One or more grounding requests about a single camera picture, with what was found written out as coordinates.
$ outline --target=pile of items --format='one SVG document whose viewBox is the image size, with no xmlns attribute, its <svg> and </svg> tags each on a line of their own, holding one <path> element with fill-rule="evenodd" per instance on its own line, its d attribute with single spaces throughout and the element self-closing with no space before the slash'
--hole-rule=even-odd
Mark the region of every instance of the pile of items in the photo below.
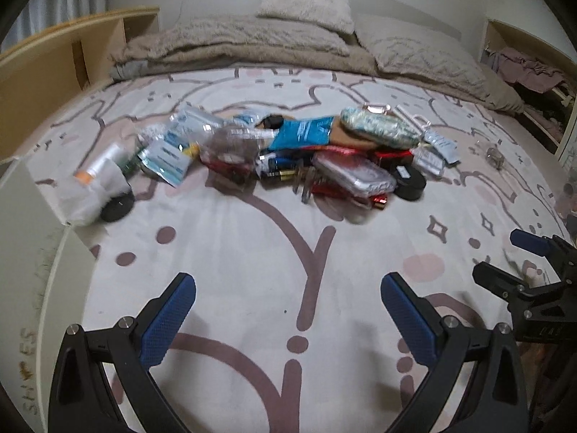
<svg viewBox="0 0 577 433">
<path fill-rule="evenodd" d="M 134 205 L 125 178 L 137 168 L 178 187 L 194 160 L 218 173 L 229 186 L 302 186 L 311 195 L 383 209 L 388 194 L 417 200 L 424 174 L 441 177 L 445 163 L 459 161 L 454 141 L 435 132 L 422 116 L 402 107 L 363 105 L 339 116 L 293 120 L 263 109 L 222 119 L 190 107 L 167 123 L 138 133 L 137 152 L 111 145 L 86 171 L 60 187 L 70 223 L 90 224 L 124 217 Z"/>
</svg>

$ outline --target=curtain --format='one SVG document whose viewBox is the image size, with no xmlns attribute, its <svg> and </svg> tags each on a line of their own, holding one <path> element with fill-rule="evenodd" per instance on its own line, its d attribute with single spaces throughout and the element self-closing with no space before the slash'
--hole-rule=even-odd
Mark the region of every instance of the curtain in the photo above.
<svg viewBox="0 0 577 433">
<path fill-rule="evenodd" d="M 30 0 L 0 45 L 0 51 L 28 36 L 71 19 L 104 12 L 108 0 Z"/>
</svg>

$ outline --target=pink cloth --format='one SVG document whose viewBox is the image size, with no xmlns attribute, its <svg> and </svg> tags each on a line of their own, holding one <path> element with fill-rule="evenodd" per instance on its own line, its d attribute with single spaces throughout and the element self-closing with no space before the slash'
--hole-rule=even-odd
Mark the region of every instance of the pink cloth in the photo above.
<svg viewBox="0 0 577 433">
<path fill-rule="evenodd" d="M 501 77 L 509 84 L 521 83 L 525 88 L 543 94 L 564 81 L 561 70 L 552 68 L 525 53 L 505 47 L 499 57 Z"/>
</svg>

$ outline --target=blue packet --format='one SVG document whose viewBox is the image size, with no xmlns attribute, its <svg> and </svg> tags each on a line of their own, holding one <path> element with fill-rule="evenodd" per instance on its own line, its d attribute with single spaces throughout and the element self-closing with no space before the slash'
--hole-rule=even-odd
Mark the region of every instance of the blue packet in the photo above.
<svg viewBox="0 0 577 433">
<path fill-rule="evenodd" d="M 269 150 L 299 149 L 305 146 L 328 145 L 332 121 L 335 117 L 286 121 L 276 135 Z"/>
</svg>

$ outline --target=bed sheet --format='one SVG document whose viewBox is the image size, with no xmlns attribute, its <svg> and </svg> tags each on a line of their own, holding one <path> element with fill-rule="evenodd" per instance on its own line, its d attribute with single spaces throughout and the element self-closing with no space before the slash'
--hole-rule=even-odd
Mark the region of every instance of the bed sheet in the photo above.
<svg viewBox="0 0 577 433">
<path fill-rule="evenodd" d="M 187 105 L 218 115 L 263 105 L 296 118 L 338 114 L 362 102 L 400 104 L 458 142 L 462 162 L 429 181 L 418 202 L 395 196 L 359 223 L 330 199 L 301 204 L 290 188 L 223 194 L 202 166 L 179 188 L 132 179 L 134 210 L 82 229 L 97 257 L 85 329 L 136 315 L 178 272 L 194 275 L 197 300 L 157 384 L 195 432 L 384 431 L 423 379 L 380 299 L 383 275 L 398 271 L 442 314 L 492 328 L 505 304 L 476 286 L 472 267 L 507 271 L 548 264 L 513 248 L 521 228 L 568 238 L 551 192 L 529 156 L 481 106 L 378 78 L 320 70 L 235 68 L 122 82 L 71 105 L 30 153 L 28 166 L 53 199 L 58 181 L 112 141 Z M 500 145 L 511 174 L 478 155 Z M 129 425 L 140 426 L 113 370 Z M 436 429 L 458 405 L 464 369 Z"/>
</svg>

